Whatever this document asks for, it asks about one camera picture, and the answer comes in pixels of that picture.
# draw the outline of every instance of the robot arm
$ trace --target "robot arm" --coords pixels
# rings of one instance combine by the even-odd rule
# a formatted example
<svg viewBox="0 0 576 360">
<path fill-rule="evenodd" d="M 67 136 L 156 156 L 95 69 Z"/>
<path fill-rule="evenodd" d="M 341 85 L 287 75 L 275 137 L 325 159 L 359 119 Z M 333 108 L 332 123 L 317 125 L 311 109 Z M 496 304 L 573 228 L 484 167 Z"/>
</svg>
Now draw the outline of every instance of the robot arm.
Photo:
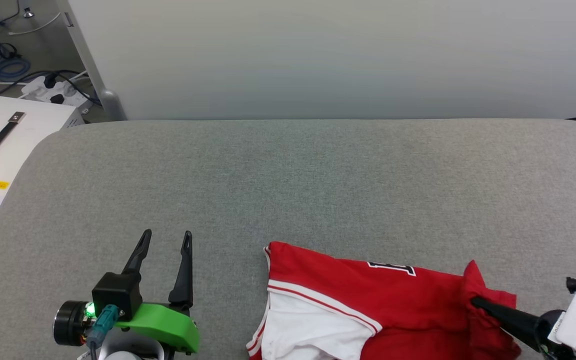
<svg viewBox="0 0 576 360">
<path fill-rule="evenodd" d="M 496 318 L 503 330 L 550 360 L 576 360 L 576 278 L 567 278 L 574 294 L 567 310 L 551 310 L 541 316 L 496 305 L 482 298 L 472 303 Z"/>
<path fill-rule="evenodd" d="M 54 319 L 53 337 L 64 346 L 90 347 L 92 360 L 156 358 L 172 360 L 175 352 L 199 350 L 193 305 L 192 234 L 186 231 L 182 260 L 169 303 L 142 301 L 140 268 L 148 254 L 151 231 L 144 231 L 121 273 L 107 272 L 92 290 L 93 301 L 66 301 Z"/>
</svg>

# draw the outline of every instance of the metal bracket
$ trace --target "metal bracket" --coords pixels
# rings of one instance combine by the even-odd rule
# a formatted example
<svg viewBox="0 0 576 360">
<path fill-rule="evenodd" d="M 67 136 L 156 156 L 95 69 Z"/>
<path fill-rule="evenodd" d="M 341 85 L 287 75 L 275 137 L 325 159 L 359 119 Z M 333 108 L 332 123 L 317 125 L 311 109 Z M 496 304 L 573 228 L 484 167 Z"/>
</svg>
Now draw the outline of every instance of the metal bracket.
<svg viewBox="0 0 576 360">
<path fill-rule="evenodd" d="M 8 122 L 19 124 L 19 123 L 21 123 L 21 119 L 24 118 L 25 114 L 26 114 L 25 112 L 17 111 L 12 116 L 10 116 L 10 118 L 8 119 Z"/>
</svg>

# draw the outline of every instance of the cable connector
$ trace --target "cable connector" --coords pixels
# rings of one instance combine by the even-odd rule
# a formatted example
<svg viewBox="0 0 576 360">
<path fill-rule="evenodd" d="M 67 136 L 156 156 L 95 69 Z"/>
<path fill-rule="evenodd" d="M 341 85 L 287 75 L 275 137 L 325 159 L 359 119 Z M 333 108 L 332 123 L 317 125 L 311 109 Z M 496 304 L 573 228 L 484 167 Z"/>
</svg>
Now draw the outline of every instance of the cable connector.
<svg viewBox="0 0 576 360">
<path fill-rule="evenodd" d="M 101 347 L 110 329 L 115 326 L 119 319 L 119 308 L 116 305 L 106 305 L 92 325 L 89 335 L 86 338 L 86 346 L 93 352 Z"/>
</svg>

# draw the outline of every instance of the green led light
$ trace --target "green led light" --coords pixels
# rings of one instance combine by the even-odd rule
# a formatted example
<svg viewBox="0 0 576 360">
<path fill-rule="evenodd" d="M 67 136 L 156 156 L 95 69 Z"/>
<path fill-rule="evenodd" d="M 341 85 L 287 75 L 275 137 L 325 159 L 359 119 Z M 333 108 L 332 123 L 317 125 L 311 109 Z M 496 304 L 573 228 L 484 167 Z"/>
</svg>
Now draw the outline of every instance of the green led light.
<svg viewBox="0 0 576 360">
<path fill-rule="evenodd" d="M 89 302 L 86 304 L 86 316 L 89 318 L 94 318 L 95 315 L 95 303 Z"/>
</svg>

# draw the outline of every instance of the red stripe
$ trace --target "red stripe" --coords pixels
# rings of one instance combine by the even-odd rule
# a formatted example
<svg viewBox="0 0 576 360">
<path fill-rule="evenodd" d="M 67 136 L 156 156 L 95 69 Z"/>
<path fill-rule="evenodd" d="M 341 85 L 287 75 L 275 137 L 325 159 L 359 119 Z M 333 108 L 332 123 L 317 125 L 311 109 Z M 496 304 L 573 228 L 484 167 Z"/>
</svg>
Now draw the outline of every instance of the red stripe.
<svg viewBox="0 0 576 360">
<path fill-rule="evenodd" d="M 308 300 L 314 301 L 315 303 L 318 303 L 318 304 L 321 304 L 321 305 L 323 305 L 323 306 L 326 306 L 327 308 L 330 308 L 330 309 L 332 309 L 332 310 L 335 310 L 336 312 L 340 312 L 340 313 L 342 313 L 342 314 L 344 314 L 344 315 L 346 315 L 346 316 L 348 316 L 348 317 L 355 318 L 355 319 L 361 321 L 361 323 L 363 323 L 363 324 L 368 324 L 371 328 L 374 329 L 375 334 L 376 334 L 376 333 L 379 333 L 379 331 L 377 331 L 377 328 L 376 328 L 373 324 L 365 321 L 365 320 L 362 319 L 361 317 L 359 317 L 359 316 L 357 316 L 357 315 L 353 315 L 353 314 L 348 314 L 347 312 L 344 312 L 344 311 L 342 311 L 342 310 L 340 310 L 340 309 L 338 309 L 338 308 L 336 308 L 336 307 L 334 307 L 334 306 L 332 306 L 332 305 L 328 305 L 327 303 L 325 303 L 325 302 L 323 302 L 323 301 L 320 301 L 320 300 L 317 300 L 316 298 L 312 298 L 312 297 L 310 297 L 310 296 L 304 295 L 304 294 L 302 294 L 301 292 L 298 292 L 298 291 L 295 291 L 295 290 L 292 290 L 292 289 L 284 289 L 283 287 L 277 287 L 277 286 L 274 286 L 274 285 L 268 285 L 268 287 L 269 287 L 270 289 L 281 290 L 281 291 L 283 291 L 283 292 L 289 292 L 289 293 L 297 294 L 297 295 L 300 296 L 300 297 L 304 297 L 304 298 L 306 298 L 306 299 L 308 299 Z"/>
<path fill-rule="evenodd" d="M 264 321 L 263 325 L 261 326 L 261 330 L 259 330 L 259 333 L 256 335 L 256 339 L 254 339 L 254 342 L 252 343 L 252 346 L 247 348 L 248 351 L 251 351 L 252 349 L 254 349 L 257 346 L 257 343 L 259 342 L 259 338 L 261 338 L 261 335 L 264 333 L 265 327 L 266 327 L 266 322 Z"/>
</svg>

